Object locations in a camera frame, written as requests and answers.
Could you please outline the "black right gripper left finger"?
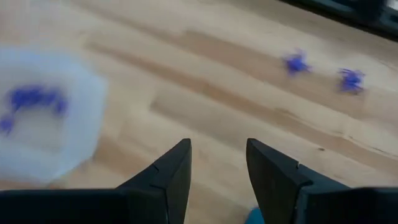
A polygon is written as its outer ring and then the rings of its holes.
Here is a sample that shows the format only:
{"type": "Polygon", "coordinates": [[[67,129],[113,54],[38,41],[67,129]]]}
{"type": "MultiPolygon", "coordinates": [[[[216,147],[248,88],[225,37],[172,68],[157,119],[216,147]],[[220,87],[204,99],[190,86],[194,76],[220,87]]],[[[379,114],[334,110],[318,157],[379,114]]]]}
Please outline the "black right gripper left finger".
{"type": "Polygon", "coordinates": [[[192,174],[192,145],[182,139],[119,187],[127,224],[184,224],[192,174]]]}

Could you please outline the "clear plastic bin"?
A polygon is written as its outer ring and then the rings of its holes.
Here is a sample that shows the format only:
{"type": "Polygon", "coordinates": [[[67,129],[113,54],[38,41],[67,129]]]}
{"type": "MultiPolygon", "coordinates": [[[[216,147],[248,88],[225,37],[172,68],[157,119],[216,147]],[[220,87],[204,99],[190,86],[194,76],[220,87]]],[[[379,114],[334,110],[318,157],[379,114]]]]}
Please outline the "clear plastic bin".
{"type": "Polygon", "coordinates": [[[0,180],[47,184],[89,159],[103,121],[107,81],[65,54],[0,47],[0,180]],[[25,85],[59,88],[62,116],[38,106],[13,113],[7,94],[25,85]]]}

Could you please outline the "teal plastic bin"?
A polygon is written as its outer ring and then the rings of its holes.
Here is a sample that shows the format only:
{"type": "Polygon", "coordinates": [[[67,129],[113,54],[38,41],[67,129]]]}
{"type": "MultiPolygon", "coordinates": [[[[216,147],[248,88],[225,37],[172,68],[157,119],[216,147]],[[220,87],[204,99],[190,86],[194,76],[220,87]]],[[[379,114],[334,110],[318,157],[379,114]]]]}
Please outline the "teal plastic bin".
{"type": "Polygon", "coordinates": [[[259,207],[255,207],[249,212],[244,224],[265,224],[259,207]]]}

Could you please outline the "purple plastic spider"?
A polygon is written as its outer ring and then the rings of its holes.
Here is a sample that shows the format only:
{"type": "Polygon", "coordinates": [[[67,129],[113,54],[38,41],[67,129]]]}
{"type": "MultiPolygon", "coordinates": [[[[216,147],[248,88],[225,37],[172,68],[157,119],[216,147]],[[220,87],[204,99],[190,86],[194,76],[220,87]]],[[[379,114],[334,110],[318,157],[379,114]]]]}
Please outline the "purple plastic spider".
{"type": "Polygon", "coordinates": [[[52,108],[56,115],[62,116],[68,109],[68,98],[59,88],[45,85],[25,85],[14,88],[7,94],[9,107],[13,113],[27,108],[43,106],[52,108]]]}
{"type": "Polygon", "coordinates": [[[290,76],[295,76],[300,72],[310,72],[312,67],[306,62],[306,53],[298,49],[296,52],[286,55],[282,58],[287,73],[290,76]]]}
{"type": "Polygon", "coordinates": [[[341,75],[340,91],[359,94],[363,91],[363,78],[365,74],[360,70],[342,68],[338,72],[341,75]]]}

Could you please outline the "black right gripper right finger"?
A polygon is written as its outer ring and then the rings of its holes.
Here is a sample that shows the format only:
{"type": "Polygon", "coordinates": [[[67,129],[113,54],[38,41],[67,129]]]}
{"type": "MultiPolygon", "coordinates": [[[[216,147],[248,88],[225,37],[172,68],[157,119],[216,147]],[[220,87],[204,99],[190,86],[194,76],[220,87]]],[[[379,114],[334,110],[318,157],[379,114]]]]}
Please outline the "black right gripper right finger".
{"type": "Polygon", "coordinates": [[[293,224],[300,189],[312,185],[299,162],[254,138],[247,140],[246,162],[265,224],[293,224]]]}

